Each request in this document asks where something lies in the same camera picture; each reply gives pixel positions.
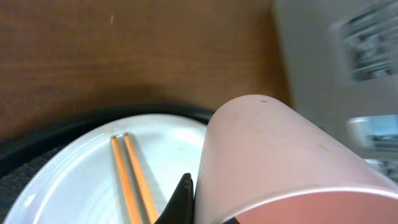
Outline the blue cup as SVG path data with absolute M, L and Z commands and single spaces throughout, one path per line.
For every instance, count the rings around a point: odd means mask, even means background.
M 347 122 L 352 143 L 361 150 L 397 152 L 397 115 L 351 118 Z

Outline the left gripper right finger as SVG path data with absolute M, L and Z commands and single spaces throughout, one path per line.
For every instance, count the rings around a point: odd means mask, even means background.
M 240 222 L 235 217 L 233 217 L 229 220 L 226 220 L 223 224 L 240 224 Z

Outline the pink cup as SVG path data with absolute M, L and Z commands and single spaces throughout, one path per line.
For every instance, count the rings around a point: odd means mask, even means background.
M 396 223 L 397 185 L 275 98 L 247 95 L 208 123 L 195 223 Z

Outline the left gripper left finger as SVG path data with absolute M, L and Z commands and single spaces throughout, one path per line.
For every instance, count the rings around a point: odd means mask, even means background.
M 155 224 L 192 224 L 194 193 L 190 173 L 182 175 L 164 211 Z

